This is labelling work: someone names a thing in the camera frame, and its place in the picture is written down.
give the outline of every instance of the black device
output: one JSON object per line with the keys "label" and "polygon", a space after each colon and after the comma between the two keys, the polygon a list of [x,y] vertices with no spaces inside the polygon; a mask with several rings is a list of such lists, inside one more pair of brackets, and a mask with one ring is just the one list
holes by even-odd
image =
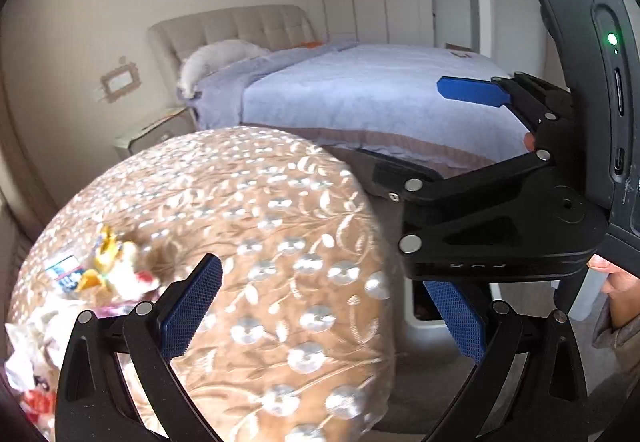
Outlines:
{"label": "black device", "polygon": [[[449,180],[380,156],[374,171],[374,181],[404,205],[398,247],[406,274],[430,282],[462,352],[477,355],[425,442],[586,442],[584,372],[565,312],[595,252],[640,276],[640,63],[626,9],[622,0],[540,5],[570,92],[526,74],[480,82],[509,96],[508,107],[536,137],[536,151]],[[207,255],[188,280],[127,316],[81,313],[60,379],[59,442],[166,440],[142,426],[116,352],[130,353],[172,442],[220,440],[168,365],[217,292],[216,260]],[[491,302],[476,284],[544,279],[562,281],[562,305],[548,318]],[[198,282],[208,283],[196,295]],[[462,329],[447,314],[453,307]],[[478,437],[518,353],[528,354],[527,364],[504,423]],[[640,386],[599,440],[634,440],[638,412]]]}

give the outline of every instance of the white pillow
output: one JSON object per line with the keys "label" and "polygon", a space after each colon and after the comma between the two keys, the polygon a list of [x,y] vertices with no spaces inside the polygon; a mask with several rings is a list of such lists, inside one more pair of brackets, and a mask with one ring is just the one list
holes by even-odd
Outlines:
{"label": "white pillow", "polygon": [[182,64],[178,88],[182,97],[191,99],[195,86],[204,77],[217,72],[236,61],[258,58],[271,51],[244,40],[223,40],[215,44],[200,47]]}

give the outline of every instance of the pile of clutter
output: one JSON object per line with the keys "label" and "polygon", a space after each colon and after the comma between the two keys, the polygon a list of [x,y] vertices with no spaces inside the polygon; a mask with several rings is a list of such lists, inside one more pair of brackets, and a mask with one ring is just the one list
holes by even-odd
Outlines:
{"label": "pile of clutter", "polygon": [[[52,289],[44,305],[23,324],[7,323],[13,349],[5,372],[27,417],[51,442],[60,368],[76,317],[91,309],[98,317],[129,313],[141,300],[158,298],[149,247],[124,241],[108,225],[99,228],[84,263],[77,253],[60,253],[47,263]],[[97,296],[109,296],[107,306]]]}

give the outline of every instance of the person's arm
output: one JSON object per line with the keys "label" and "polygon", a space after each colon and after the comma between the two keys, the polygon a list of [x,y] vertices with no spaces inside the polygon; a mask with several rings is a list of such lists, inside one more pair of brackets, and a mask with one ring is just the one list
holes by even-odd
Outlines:
{"label": "person's arm", "polygon": [[640,279],[597,255],[589,267],[609,275],[602,288],[609,298],[596,324],[593,345],[612,348],[622,371],[635,383],[640,377]]}

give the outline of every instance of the port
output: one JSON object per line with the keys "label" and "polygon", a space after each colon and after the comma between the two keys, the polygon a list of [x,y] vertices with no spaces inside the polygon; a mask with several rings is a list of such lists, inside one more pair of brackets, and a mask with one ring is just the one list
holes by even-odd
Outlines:
{"label": "port", "polygon": [[618,112],[620,115],[625,115],[625,100],[622,92],[622,78],[619,68],[616,69],[616,95],[618,96]]}
{"label": "port", "polygon": [[622,175],[622,172],[625,171],[625,149],[619,148],[616,151],[616,160],[613,165],[613,169],[616,172],[616,175]]}

